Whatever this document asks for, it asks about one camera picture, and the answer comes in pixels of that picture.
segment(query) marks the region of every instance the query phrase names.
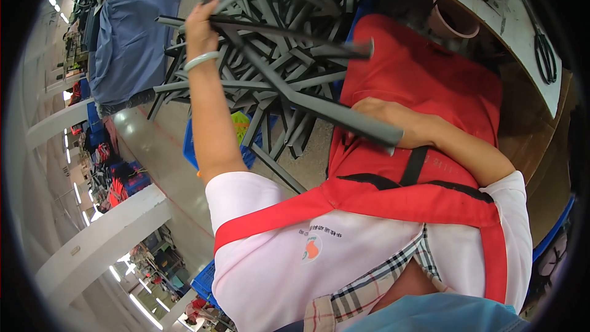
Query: printed logo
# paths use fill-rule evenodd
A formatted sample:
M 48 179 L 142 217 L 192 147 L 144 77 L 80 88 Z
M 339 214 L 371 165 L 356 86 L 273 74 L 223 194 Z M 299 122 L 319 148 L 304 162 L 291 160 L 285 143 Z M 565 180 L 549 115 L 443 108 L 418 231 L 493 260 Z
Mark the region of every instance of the printed logo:
M 307 237 L 307 244 L 303 252 L 302 263 L 314 261 L 321 253 L 321 238 L 315 233 L 310 233 Z

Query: worker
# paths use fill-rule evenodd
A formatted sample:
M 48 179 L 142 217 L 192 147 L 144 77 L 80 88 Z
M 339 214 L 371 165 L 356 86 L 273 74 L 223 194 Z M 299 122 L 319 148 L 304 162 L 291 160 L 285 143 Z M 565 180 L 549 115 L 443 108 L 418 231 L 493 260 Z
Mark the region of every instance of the worker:
M 207 300 L 202 299 L 201 297 L 196 297 L 196 299 L 191 301 L 185 308 L 185 314 L 188 317 L 185 321 L 191 326 L 196 325 L 196 320 L 198 318 L 215 322 L 215 318 L 211 315 L 211 312 L 214 310 L 215 308 L 213 306 L 207 305 Z
M 361 18 L 354 41 L 373 39 L 374 53 L 349 62 L 340 102 L 403 137 L 390 155 L 335 127 L 328 179 L 284 201 L 242 162 L 215 59 L 200 62 L 218 48 L 216 5 L 186 20 L 187 59 L 199 57 L 188 77 L 212 290 L 237 329 L 367 331 L 403 321 L 400 310 L 438 315 L 436 327 L 522 322 L 532 238 L 523 175 L 498 150 L 499 78 L 391 18 Z

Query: white shirt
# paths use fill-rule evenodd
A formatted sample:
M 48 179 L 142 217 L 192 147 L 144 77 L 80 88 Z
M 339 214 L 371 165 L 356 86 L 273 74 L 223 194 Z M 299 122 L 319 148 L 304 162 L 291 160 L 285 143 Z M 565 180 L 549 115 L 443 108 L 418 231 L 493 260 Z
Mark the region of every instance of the white shirt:
M 533 251 L 523 176 L 515 171 L 480 191 L 488 193 L 498 207 L 508 264 L 505 303 L 520 311 Z M 221 174 L 207 184 L 205 194 L 214 232 L 231 219 L 283 200 L 279 185 L 249 172 Z M 240 332 L 273 332 L 301 320 L 308 302 L 364 275 L 401 250 L 421 229 L 420 223 L 334 210 L 297 225 L 234 241 L 215 255 L 213 295 Z M 318 239 L 306 252 L 310 233 Z M 484 258 L 478 229 L 429 224 L 428 244 L 444 284 L 463 295 L 484 296 Z M 368 313 L 338 323 L 336 332 Z

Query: black strap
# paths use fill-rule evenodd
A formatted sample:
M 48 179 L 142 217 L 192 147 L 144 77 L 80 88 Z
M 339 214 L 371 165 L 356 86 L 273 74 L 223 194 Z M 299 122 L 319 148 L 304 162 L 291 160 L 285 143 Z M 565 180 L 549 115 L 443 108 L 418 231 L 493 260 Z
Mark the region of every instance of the black strap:
M 399 181 L 399 183 L 373 173 L 357 173 L 350 174 L 348 176 L 337 176 L 337 178 L 341 180 L 370 183 L 379 191 L 391 190 L 393 188 L 401 188 L 404 186 L 412 186 L 418 183 L 418 178 L 420 177 L 420 172 L 424 166 L 424 160 L 426 159 L 427 153 L 427 146 L 422 146 L 412 150 L 409 156 L 408 166 L 406 166 L 406 169 L 403 171 L 402 179 Z M 494 199 L 492 199 L 489 194 L 483 193 L 477 188 L 472 188 L 471 186 L 467 186 L 465 184 L 439 180 L 424 182 L 424 184 L 434 184 L 436 186 L 448 188 L 449 190 L 459 191 L 463 194 L 471 196 L 474 199 L 481 200 L 488 204 L 494 202 Z
M 399 181 L 401 186 L 412 186 L 418 183 L 422 166 L 424 166 L 424 160 L 428 154 L 427 146 L 420 146 L 413 149 L 409 155 L 408 165 L 403 171 L 402 179 Z
M 373 173 L 357 173 L 357 174 L 350 174 L 349 176 L 337 176 L 337 178 L 341 180 L 348 180 L 348 181 L 356 181 L 361 183 L 370 183 L 377 190 L 390 190 L 392 188 L 401 188 L 399 183 L 392 181 L 386 177 L 380 176 L 378 174 Z
M 290 323 L 275 330 L 274 332 L 303 332 L 303 320 Z
M 338 176 L 337 178 L 341 180 L 348 180 L 348 181 L 356 181 L 361 183 L 370 183 L 377 190 L 391 190 L 392 188 L 401 188 L 397 182 L 392 181 L 386 177 L 380 176 L 378 174 L 373 173 L 357 173 L 357 174 L 350 174 L 350 176 Z M 493 203 L 494 199 L 484 192 L 476 188 L 472 188 L 471 186 L 467 186 L 465 184 L 454 183 L 454 182 L 447 182 L 447 181 L 428 181 L 421 184 L 434 184 L 436 186 L 440 186 L 443 188 L 448 188 L 449 190 L 459 191 L 463 194 L 467 194 L 474 199 L 481 200 L 485 203 Z

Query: blue cloth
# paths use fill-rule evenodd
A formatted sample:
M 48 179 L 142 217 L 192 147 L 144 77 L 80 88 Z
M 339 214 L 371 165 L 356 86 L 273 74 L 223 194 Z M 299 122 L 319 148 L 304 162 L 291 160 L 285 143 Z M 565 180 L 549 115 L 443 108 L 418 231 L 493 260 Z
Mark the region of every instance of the blue cloth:
M 106 0 L 100 11 L 96 53 L 90 57 L 92 96 L 116 105 L 164 82 L 172 29 L 156 23 L 176 16 L 180 0 Z
M 344 332 L 517 332 L 527 326 L 528 322 L 516 315 L 512 306 L 480 297 L 437 292 L 404 296 Z

